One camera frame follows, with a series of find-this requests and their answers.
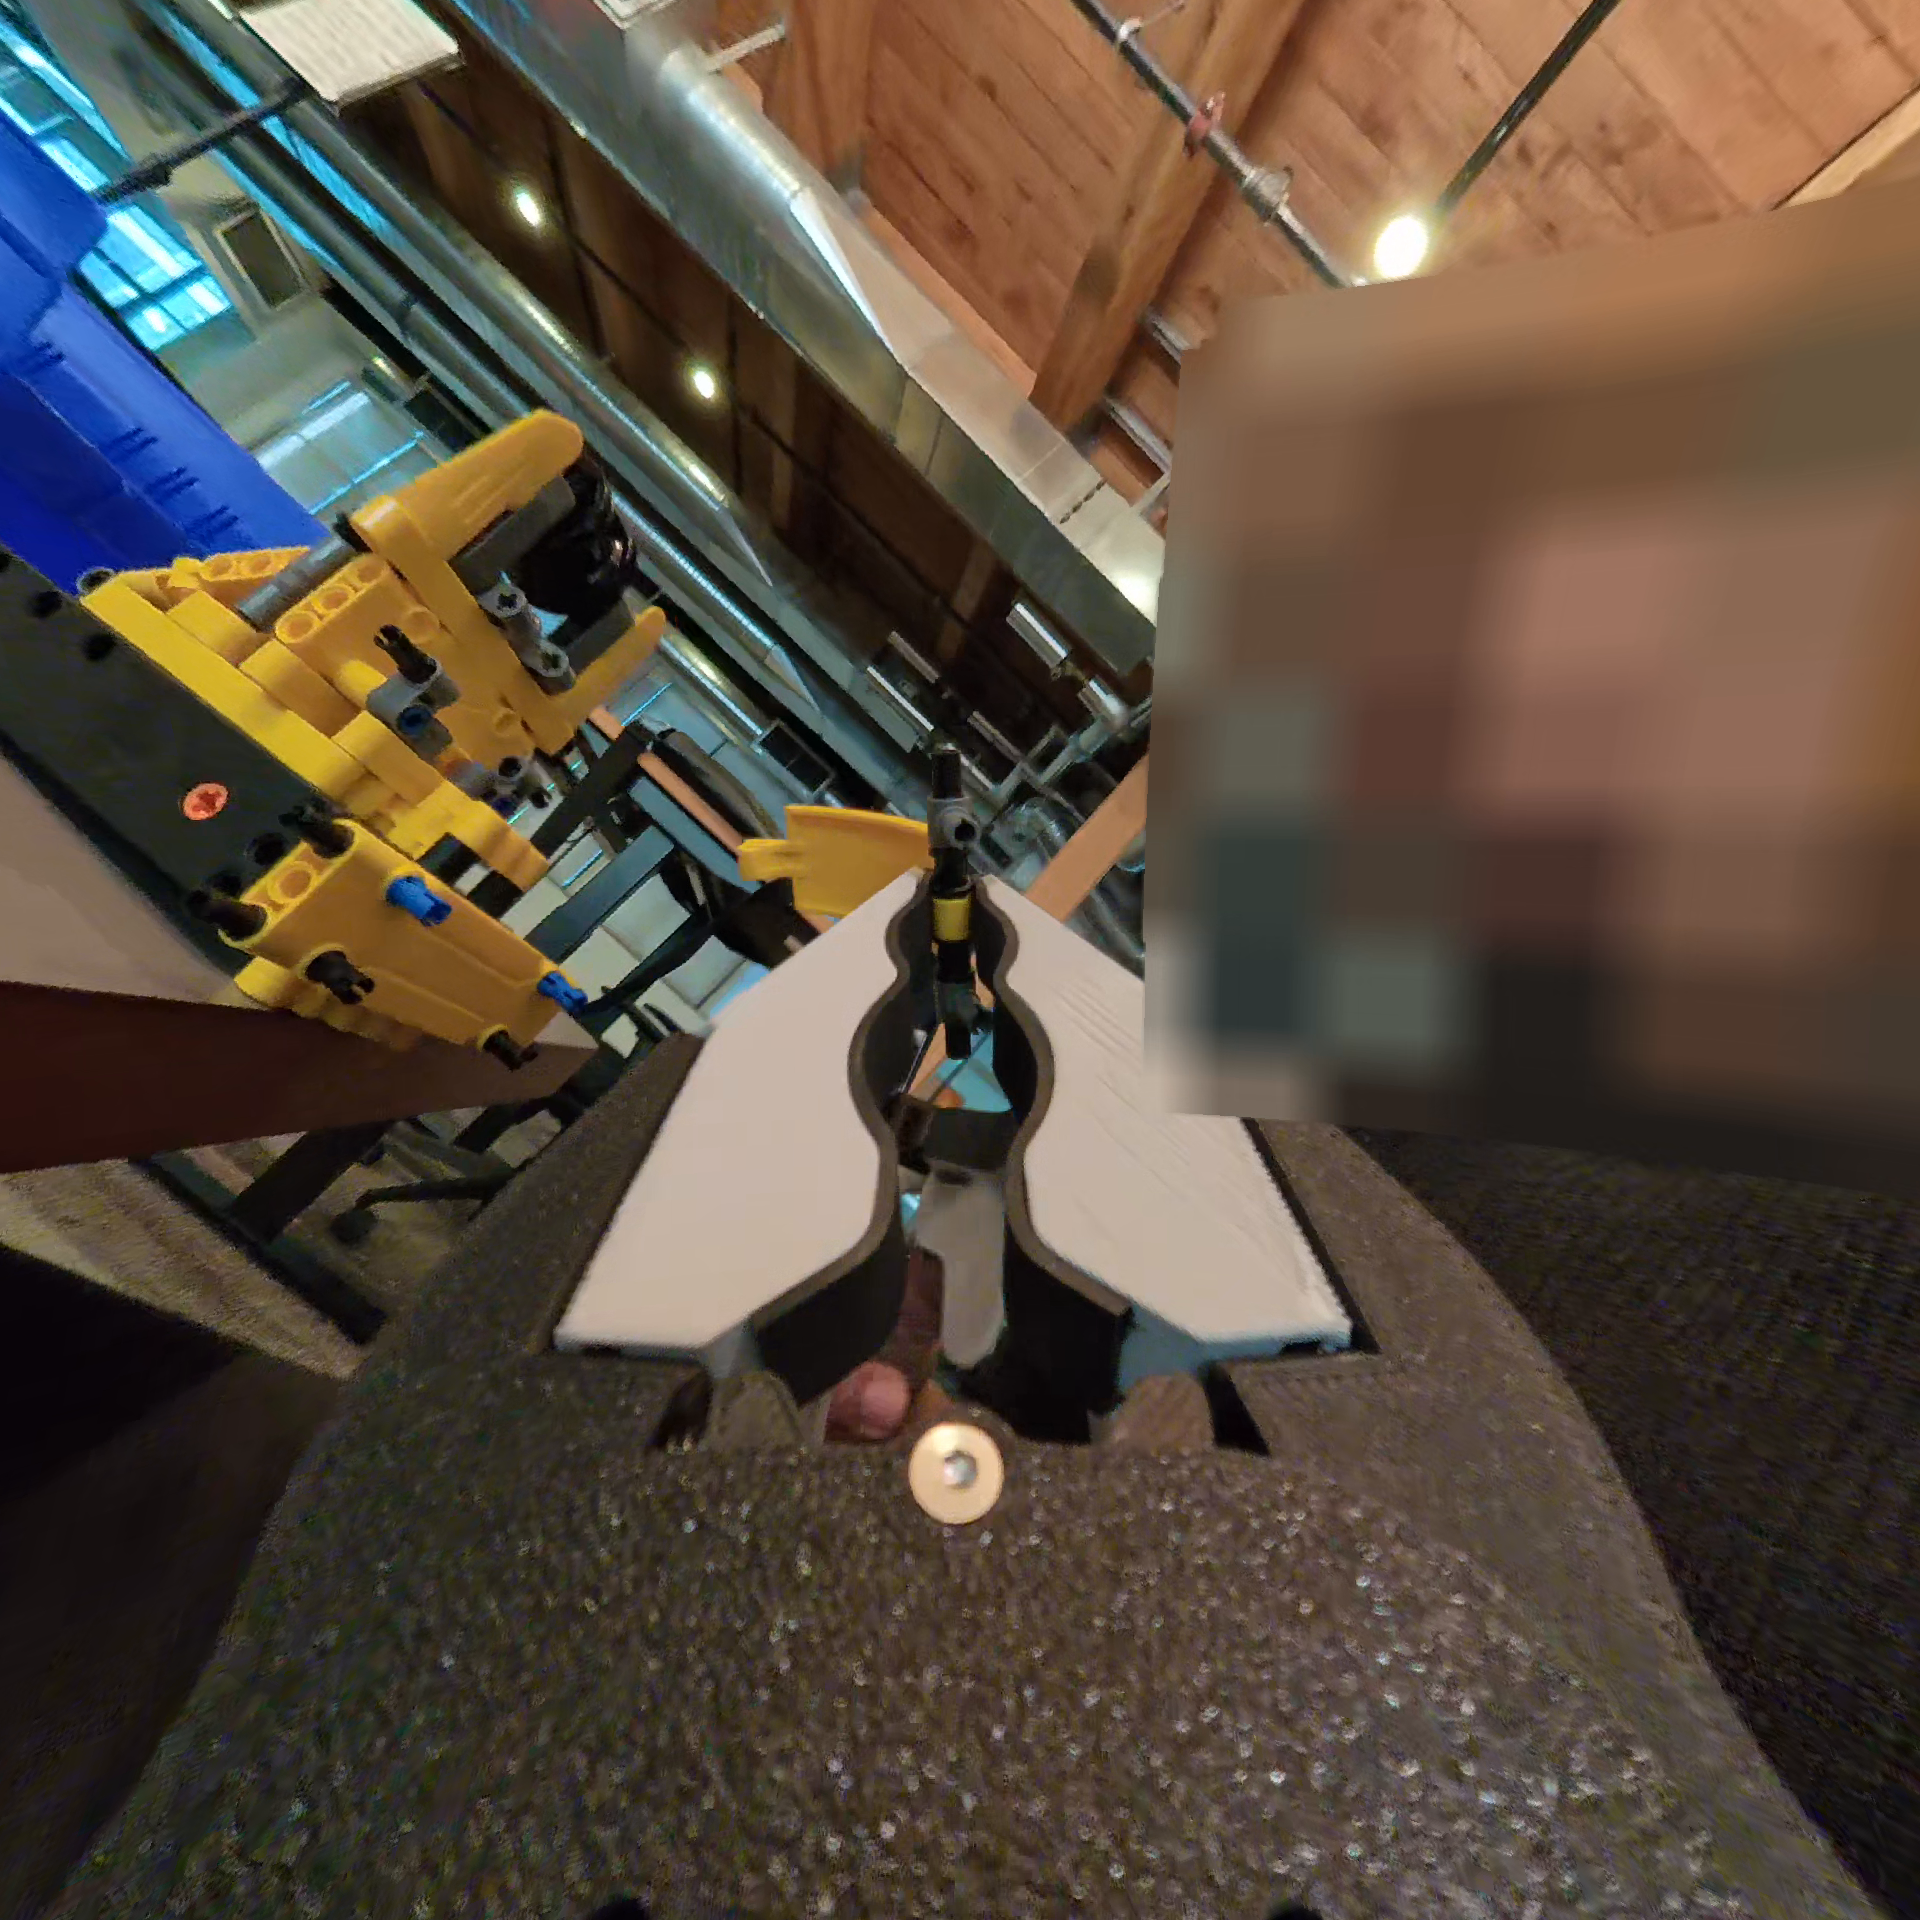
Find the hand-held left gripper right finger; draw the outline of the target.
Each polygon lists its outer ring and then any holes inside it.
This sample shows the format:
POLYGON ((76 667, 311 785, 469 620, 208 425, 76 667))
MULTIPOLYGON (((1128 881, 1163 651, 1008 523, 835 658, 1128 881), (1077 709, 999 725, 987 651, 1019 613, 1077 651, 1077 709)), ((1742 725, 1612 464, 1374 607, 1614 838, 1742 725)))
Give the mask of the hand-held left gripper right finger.
POLYGON ((977 1409, 1027 1443, 1094 1443, 1140 1378, 1196 1378, 1213 1414, 1227 1363, 1381 1346, 1251 1118, 1163 1114, 1147 980, 990 873, 977 968, 1008 1107, 977 1409))

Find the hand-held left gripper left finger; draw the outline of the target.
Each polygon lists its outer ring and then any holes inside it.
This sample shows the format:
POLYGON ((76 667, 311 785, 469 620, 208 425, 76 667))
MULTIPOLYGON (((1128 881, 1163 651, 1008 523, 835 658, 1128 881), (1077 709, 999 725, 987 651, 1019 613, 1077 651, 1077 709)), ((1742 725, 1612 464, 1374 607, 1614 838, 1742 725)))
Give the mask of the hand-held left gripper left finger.
POLYGON ((689 1054, 552 1357, 778 1374, 801 1409, 897 1324, 897 1151, 885 1096, 917 1061, 917 873, 735 996, 689 1054))

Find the yellow curved toy panel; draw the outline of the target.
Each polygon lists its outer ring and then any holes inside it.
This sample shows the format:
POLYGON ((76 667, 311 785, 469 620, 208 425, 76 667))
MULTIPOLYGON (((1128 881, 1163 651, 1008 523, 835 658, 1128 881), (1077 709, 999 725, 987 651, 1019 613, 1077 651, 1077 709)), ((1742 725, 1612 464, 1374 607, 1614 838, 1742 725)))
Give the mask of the yellow curved toy panel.
POLYGON ((853 918, 877 903, 894 873, 928 873, 928 824, 894 812, 820 812, 792 800, 779 838, 747 838, 735 848, 743 881, 792 881, 801 918, 853 918))

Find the black axle with yellow bush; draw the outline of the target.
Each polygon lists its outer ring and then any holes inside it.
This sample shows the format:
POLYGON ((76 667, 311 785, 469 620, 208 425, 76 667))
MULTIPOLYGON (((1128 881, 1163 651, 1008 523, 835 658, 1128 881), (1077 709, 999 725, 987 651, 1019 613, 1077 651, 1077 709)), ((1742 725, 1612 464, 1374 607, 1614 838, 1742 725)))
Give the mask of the black axle with yellow bush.
POLYGON ((928 946, 936 946, 936 1024, 942 1061, 977 1054, 977 812, 963 774, 963 743, 936 735, 936 774, 928 774, 928 946))

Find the yellow black toy brick model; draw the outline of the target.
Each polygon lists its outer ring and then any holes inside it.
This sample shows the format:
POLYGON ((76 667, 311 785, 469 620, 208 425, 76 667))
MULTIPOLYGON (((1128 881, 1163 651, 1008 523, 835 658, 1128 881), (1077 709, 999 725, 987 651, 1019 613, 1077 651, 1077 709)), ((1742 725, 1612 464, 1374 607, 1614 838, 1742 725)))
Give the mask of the yellow black toy brick model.
POLYGON ((510 820, 653 638, 610 473, 519 412, 311 549, 0 556, 0 755, 242 1000, 529 1071, 587 996, 436 858, 529 891, 510 820))

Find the person's right hand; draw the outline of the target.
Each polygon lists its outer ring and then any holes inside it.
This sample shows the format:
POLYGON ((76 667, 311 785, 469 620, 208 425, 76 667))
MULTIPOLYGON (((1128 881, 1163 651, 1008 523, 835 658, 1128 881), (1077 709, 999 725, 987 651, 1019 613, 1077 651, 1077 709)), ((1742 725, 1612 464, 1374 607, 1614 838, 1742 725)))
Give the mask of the person's right hand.
POLYGON ((897 1324, 885 1346, 823 1395, 823 1443, 897 1443, 942 1363, 942 1253, 907 1249, 897 1324))

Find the black table leg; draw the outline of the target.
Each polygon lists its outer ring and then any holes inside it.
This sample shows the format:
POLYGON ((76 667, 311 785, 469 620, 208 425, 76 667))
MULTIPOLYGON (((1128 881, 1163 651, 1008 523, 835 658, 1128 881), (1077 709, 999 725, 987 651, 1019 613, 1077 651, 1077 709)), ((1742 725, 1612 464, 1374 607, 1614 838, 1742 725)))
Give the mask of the black table leg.
POLYGON ((519 1159, 501 1159, 510 1128, 552 1138, 582 1118, 574 1096, 498 1107, 466 1128, 436 1118, 355 1118, 283 1138, 242 1185, 208 1171, 208 1148, 190 1151, 146 1151, 131 1181, 150 1181, 189 1221, 200 1221, 222 1249, 233 1249, 270 1291, 283 1291, 301 1315, 318 1315, 339 1338, 372 1346, 386 1329, 386 1309, 347 1284, 347 1265, 386 1228, 386 1217, 479 1217, 510 1185, 519 1159))

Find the person's black sweater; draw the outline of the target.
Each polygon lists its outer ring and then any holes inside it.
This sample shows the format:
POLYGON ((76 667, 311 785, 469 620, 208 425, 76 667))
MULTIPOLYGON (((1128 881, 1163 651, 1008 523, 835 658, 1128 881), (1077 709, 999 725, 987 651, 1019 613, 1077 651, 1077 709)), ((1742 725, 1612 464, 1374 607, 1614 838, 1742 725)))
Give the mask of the person's black sweater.
POLYGON ((1911 1920, 1920 1205, 1483 1138, 1359 1148, 1534 1324, 1769 1765, 1911 1920))

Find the blue storage bin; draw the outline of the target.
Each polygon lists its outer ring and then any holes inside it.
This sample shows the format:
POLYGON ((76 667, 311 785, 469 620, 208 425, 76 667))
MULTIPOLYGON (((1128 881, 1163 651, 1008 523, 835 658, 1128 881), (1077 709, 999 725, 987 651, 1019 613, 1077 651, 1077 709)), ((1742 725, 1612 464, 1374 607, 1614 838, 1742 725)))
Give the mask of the blue storage bin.
POLYGON ((0 549, 54 588, 318 523, 76 287, 109 207, 0 125, 0 549))

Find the grey sprinkler pipe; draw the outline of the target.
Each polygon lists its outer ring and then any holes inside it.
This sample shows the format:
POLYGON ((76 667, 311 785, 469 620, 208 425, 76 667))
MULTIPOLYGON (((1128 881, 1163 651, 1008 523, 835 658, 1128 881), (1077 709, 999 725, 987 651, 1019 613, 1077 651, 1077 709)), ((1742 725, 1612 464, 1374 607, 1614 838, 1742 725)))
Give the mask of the grey sprinkler pipe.
POLYGON ((1325 287, 1368 287, 1325 255, 1325 234, 1286 202, 1286 169, 1245 159, 1245 143, 1223 125, 1223 102, 1196 102, 1156 52, 1147 17, 1115 17, 1103 0, 1077 0, 1077 17, 1115 41, 1115 62, 1181 117, 1181 156, 1213 159, 1251 232, 1273 232, 1325 287))

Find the black ceiling rod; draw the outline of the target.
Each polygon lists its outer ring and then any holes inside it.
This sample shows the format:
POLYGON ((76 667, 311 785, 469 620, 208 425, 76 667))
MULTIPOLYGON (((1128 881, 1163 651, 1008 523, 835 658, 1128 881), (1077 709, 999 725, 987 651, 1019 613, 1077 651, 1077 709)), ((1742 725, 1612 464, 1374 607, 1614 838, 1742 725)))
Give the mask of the black ceiling rod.
POLYGON ((1521 117, 1560 91, 1560 80, 1583 62, 1583 41, 1614 17, 1614 0, 1583 0, 1575 29, 1549 41, 1549 62, 1515 83, 1515 102, 1489 117, 1489 134, 1455 159, 1455 178, 1429 195, 1429 232, 1455 223, 1455 202, 1489 178, 1489 159, 1521 134, 1521 117))

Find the white ceiling vent grille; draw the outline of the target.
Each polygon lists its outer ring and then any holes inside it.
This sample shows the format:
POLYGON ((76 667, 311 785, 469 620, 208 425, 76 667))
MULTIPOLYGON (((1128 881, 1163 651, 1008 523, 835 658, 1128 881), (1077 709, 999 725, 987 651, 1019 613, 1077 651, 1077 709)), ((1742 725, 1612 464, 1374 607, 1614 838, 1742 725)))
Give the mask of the white ceiling vent grille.
POLYGON ((233 0, 233 17, 330 114, 466 71, 422 0, 233 0))

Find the silver round duct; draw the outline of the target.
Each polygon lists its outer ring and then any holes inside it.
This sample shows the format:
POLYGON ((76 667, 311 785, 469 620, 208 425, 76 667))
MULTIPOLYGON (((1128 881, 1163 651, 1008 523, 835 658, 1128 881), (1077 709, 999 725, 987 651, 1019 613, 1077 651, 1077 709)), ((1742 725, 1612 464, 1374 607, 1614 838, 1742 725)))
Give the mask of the silver round duct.
POLYGON ((510 223, 510 189, 529 178, 469 125, 469 114, 453 114, 453 83, 466 71, 361 114, 301 91, 270 134, 233 134, 242 178, 301 234, 339 207, 355 242, 403 274, 449 333, 466 333, 466 364, 485 364, 519 401, 582 425, 642 539, 642 569, 672 607, 682 658, 758 679, 758 702, 792 735, 820 735, 860 785, 928 774, 928 720, 853 651, 853 620, 778 523, 743 503, 725 473, 501 261, 501 242, 552 242, 563 287, 587 275, 550 189, 550 232, 510 223))

